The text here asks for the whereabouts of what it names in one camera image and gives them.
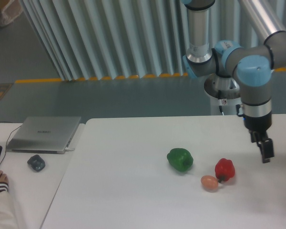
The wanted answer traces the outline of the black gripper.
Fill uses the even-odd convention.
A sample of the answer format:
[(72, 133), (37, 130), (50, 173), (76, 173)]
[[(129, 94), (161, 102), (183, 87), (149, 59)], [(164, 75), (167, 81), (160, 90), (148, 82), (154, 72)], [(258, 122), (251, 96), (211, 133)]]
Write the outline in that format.
[(260, 147), (262, 162), (269, 163), (274, 155), (273, 140), (268, 137), (267, 129), (272, 125), (272, 113), (261, 117), (243, 115), (244, 125), (250, 131), (251, 142)]

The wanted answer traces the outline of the white striped sleeve forearm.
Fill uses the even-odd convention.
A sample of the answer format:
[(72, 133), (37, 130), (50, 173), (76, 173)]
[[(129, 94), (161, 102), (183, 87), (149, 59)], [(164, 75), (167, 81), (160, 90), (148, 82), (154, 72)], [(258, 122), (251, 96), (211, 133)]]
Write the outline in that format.
[(0, 229), (18, 229), (13, 200), (7, 182), (0, 182)]

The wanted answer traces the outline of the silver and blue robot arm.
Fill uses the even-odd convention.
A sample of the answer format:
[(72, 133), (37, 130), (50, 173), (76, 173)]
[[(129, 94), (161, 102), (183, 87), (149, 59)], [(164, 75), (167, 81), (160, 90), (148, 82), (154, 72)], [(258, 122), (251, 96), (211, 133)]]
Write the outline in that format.
[(242, 0), (240, 5), (262, 45), (243, 48), (234, 41), (209, 42), (212, 0), (185, 0), (189, 48), (184, 64), (195, 77), (216, 74), (236, 82), (241, 103), (236, 113), (244, 120), (251, 141), (260, 149), (263, 163), (274, 157), (273, 141), (267, 135), (272, 124), (271, 74), (286, 67), (286, 29), (266, 0)]

